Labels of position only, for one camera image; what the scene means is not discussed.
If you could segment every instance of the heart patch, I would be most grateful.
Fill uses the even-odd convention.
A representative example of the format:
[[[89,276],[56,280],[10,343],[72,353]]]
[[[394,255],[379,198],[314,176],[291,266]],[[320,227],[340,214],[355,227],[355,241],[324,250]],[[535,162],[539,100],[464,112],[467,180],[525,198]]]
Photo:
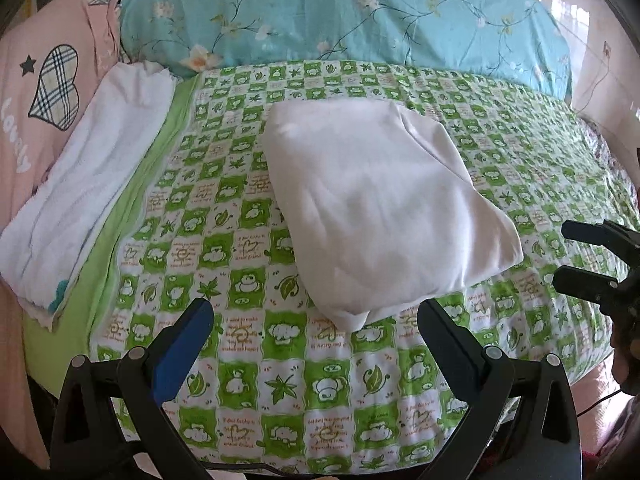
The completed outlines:
[[[61,131],[68,130],[76,120],[80,97],[76,88],[78,53],[67,44],[54,48],[47,54],[40,70],[38,89],[31,103],[28,116]]]

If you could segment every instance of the white folded cloth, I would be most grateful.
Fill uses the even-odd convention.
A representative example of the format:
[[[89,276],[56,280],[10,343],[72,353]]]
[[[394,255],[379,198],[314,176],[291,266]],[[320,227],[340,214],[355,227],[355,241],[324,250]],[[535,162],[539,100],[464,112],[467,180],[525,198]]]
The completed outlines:
[[[156,63],[116,64],[51,168],[0,234],[0,275],[52,328],[104,222],[164,123],[175,81]]]
[[[395,102],[274,105],[262,140],[300,279],[344,332],[522,261],[444,127]]]

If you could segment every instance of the green and white checkered sheet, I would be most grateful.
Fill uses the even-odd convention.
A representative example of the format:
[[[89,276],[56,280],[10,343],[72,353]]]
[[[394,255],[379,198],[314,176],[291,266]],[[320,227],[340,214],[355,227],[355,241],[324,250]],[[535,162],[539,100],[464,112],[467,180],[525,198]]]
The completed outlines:
[[[556,352],[571,381],[608,354],[609,320],[550,283],[561,264],[615,276],[625,267],[564,240],[560,225],[608,218],[638,228],[637,199],[596,162],[563,102],[475,75],[344,60],[200,77],[188,126],[118,248],[110,317],[92,338],[94,358],[117,358],[148,345],[191,299],[211,302],[214,330],[164,406],[197,457],[299,473],[409,467],[433,459],[465,409],[420,338],[417,306],[344,334],[313,305],[261,147],[274,102],[392,99],[440,120],[478,191],[513,219],[526,255],[440,298],[448,313],[510,356]]]

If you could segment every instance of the pink pillow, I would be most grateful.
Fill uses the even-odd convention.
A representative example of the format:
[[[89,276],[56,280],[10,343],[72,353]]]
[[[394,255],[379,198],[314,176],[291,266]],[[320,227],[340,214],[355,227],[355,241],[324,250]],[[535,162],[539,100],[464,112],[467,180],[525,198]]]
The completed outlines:
[[[117,62],[115,0],[53,0],[0,39],[0,232]]]

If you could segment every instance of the bed sheet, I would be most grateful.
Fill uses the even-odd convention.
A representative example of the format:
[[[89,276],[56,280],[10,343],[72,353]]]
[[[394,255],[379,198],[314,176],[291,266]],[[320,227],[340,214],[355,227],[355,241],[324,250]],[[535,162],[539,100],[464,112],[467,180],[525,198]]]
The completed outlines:
[[[479,73],[564,99],[569,48],[538,0],[122,0],[122,44],[193,75],[361,59]]]
[[[27,372],[56,397],[60,395],[71,359],[78,354],[89,355],[90,335],[104,317],[107,307],[107,304],[100,302],[100,298],[105,290],[111,290],[114,286],[116,269],[110,262],[109,254],[117,246],[120,237],[136,222],[137,217],[132,211],[139,211],[142,206],[145,176],[155,173],[156,166],[171,148],[175,136],[183,130],[195,84],[195,80],[188,80],[176,87],[162,129],[100,231],[95,250],[82,267],[68,305],[57,319],[54,331],[50,332],[40,326],[37,320],[24,316],[22,334]]]
[[[557,352],[571,382],[609,353],[608,320],[555,294],[550,277],[562,263],[617,277],[625,268],[602,248],[563,240],[559,226],[609,218],[637,229],[637,199],[595,160],[564,103],[481,76],[351,60],[214,70],[197,84],[182,102],[186,126],[152,148],[153,163],[145,158],[61,320],[89,309],[90,355],[104,360],[148,344],[189,298],[211,301],[214,330],[164,406],[197,457],[298,472],[390,470],[431,460],[464,411],[418,334],[415,308],[347,335],[313,306],[260,148],[279,100],[386,98],[440,120],[526,254],[440,298],[448,313],[510,356]]]

